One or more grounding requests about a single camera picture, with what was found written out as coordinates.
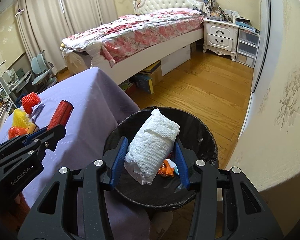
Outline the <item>red foam net sleeve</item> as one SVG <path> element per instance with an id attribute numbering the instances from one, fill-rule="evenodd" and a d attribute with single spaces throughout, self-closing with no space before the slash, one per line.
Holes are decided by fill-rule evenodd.
<path id="1" fill-rule="evenodd" d="M 23 110 L 28 114 L 31 115 L 33 111 L 33 107 L 40 104 L 41 99 L 35 92 L 31 92 L 24 96 L 21 100 Z"/>

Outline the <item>white storage box under bed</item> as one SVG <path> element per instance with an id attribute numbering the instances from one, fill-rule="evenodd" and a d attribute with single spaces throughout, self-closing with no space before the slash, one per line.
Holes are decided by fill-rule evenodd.
<path id="1" fill-rule="evenodd" d="M 190 45 L 175 51 L 161 59 L 161 72 L 162 75 L 168 74 L 170 71 L 179 67 L 181 64 L 191 59 Z"/>

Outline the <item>white nightstand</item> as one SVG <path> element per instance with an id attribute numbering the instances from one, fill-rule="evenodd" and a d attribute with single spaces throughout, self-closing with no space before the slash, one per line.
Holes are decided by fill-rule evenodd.
<path id="1" fill-rule="evenodd" d="M 231 22 L 210 19 L 205 19 L 203 24 L 203 52 L 209 50 L 217 55 L 230 56 L 235 62 L 239 26 Z"/>

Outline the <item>light green desk chair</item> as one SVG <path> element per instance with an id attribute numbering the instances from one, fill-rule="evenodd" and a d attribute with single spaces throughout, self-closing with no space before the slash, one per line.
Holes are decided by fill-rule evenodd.
<path id="1" fill-rule="evenodd" d="M 57 78 L 53 76 L 53 64 L 46 61 L 44 51 L 41 51 L 31 60 L 31 70 L 36 76 L 32 81 L 33 86 L 43 84 L 46 88 L 57 83 Z"/>

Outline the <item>pink floral bedspread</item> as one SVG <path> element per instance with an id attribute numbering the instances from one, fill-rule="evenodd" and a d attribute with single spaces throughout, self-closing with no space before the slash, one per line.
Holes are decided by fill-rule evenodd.
<path id="1" fill-rule="evenodd" d="M 203 12 L 189 8 L 125 15 L 64 38 L 60 50 L 63 56 L 74 51 L 86 52 L 92 61 L 102 56 L 113 67 L 146 48 L 199 29 L 204 18 Z"/>

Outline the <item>red plastic bag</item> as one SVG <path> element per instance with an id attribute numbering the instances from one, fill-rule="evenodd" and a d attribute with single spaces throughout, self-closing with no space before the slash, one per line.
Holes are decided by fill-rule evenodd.
<path id="1" fill-rule="evenodd" d="M 17 136 L 25 135 L 25 134 L 27 134 L 27 132 L 28 132 L 28 128 L 12 126 L 8 130 L 8 139 L 10 140 Z"/>

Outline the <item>white bed with headboard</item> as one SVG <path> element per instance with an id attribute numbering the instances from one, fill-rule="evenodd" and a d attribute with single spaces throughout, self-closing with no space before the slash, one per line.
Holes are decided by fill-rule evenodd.
<path id="1" fill-rule="evenodd" d="M 133 5 L 135 11 L 133 15 L 149 14 L 160 9 L 189 8 L 203 12 L 205 14 L 205 20 L 207 13 L 204 6 L 204 0 L 133 0 Z M 81 72 L 89 67 L 98 67 L 115 83 L 120 84 L 154 62 L 178 51 L 184 46 L 200 40 L 203 36 L 204 31 L 202 23 L 199 29 L 146 48 L 116 63 L 113 67 L 111 67 L 109 62 L 102 56 L 99 56 L 95 61 L 92 61 L 86 52 L 74 51 L 62 57 L 66 62 L 67 67 L 73 73 Z"/>

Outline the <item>sliding wardrobe door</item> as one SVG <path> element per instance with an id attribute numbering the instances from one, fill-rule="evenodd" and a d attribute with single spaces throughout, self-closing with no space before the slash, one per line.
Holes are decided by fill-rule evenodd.
<path id="1" fill-rule="evenodd" d="M 270 38 L 270 25 L 271 2 L 270 0 L 260 0 L 260 38 L 254 65 L 253 81 L 251 85 L 252 93 L 256 90 L 266 60 L 266 53 L 268 50 L 268 43 Z"/>

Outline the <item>white paper towel wad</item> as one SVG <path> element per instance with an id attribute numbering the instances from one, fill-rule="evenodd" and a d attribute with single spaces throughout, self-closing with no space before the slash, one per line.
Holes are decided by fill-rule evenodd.
<path id="1" fill-rule="evenodd" d="M 125 156 L 125 169 L 141 185 L 150 185 L 172 152 L 180 126 L 154 109 L 137 131 Z"/>

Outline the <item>beige curtains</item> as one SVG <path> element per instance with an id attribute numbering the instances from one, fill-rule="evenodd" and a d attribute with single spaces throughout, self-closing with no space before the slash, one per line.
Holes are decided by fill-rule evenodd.
<path id="1" fill-rule="evenodd" d="M 64 38 L 117 19 L 115 0 L 14 0 L 14 6 L 27 57 L 43 52 L 53 74 L 66 67 Z"/>

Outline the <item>cardboard box under bed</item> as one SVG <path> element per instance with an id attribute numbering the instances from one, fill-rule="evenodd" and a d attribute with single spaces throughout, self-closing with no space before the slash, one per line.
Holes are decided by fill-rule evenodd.
<path id="1" fill-rule="evenodd" d="M 154 87 L 163 79 L 161 61 L 157 61 L 132 77 L 132 82 L 149 94 L 154 93 Z"/>

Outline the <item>black trash bin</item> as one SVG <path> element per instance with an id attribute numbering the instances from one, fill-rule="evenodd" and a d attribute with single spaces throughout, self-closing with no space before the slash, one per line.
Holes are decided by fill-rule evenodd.
<path id="1" fill-rule="evenodd" d="M 137 131 L 151 116 L 155 106 L 147 107 L 125 118 L 106 139 L 104 152 L 117 147 L 121 137 L 132 142 Z M 203 159 L 219 168 L 218 146 L 209 128 L 196 116 L 171 107 L 159 107 L 160 113 L 180 126 L 179 138 L 182 145 L 192 150 L 198 159 Z M 178 176 L 173 178 L 157 175 L 151 185 L 141 185 L 123 169 L 113 195 L 126 205 L 146 209 L 171 211 L 194 200 L 196 193 L 180 188 Z"/>

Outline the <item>red black spray can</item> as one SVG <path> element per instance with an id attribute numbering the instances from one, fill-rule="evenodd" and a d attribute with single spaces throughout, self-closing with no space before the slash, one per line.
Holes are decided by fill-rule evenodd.
<path id="1" fill-rule="evenodd" d="M 66 126 L 73 110 L 74 107 L 70 102 L 62 100 L 54 112 L 47 130 L 53 129 L 58 125 Z"/>

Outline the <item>yellow foam net sleeve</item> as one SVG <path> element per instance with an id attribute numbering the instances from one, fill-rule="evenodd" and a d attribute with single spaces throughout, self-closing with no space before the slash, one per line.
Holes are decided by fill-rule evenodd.
<path id="1" fill-rule="evenodd" d="M 12 126 L 19 128 L 29 128 L 31 124 L 31 119 L 25 111 L 21 109 L 14 110 Z"/>

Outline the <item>orange plastic wrapper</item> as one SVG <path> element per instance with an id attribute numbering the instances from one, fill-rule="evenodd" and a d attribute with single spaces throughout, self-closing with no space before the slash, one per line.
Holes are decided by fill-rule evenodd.
<path id="1" fill-rule="evenodd" d="M 174 177 L 174 168 L 170 166 L 168 159 L 164 160 L 164 162 L 158 170 L 158 174 L 162 177 Z"/>

